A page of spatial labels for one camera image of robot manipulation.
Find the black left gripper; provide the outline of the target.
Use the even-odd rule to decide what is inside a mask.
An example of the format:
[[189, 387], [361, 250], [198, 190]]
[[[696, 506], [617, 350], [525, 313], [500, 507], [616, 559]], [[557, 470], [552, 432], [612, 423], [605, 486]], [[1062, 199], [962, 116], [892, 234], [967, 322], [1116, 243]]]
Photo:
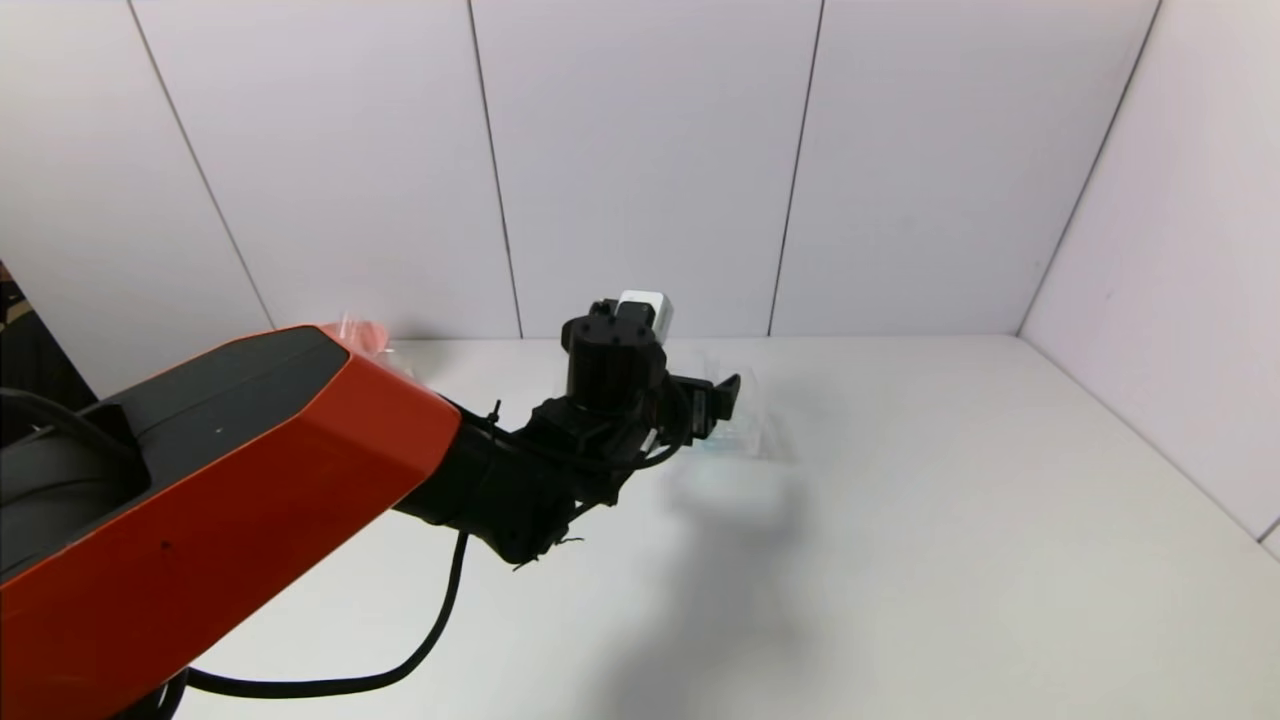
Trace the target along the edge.
[[703, 378], [667, 375], [667, 443], [705, 439], [717, 421], [730, 421], [741, 389], [733, 373], [717, 386]]

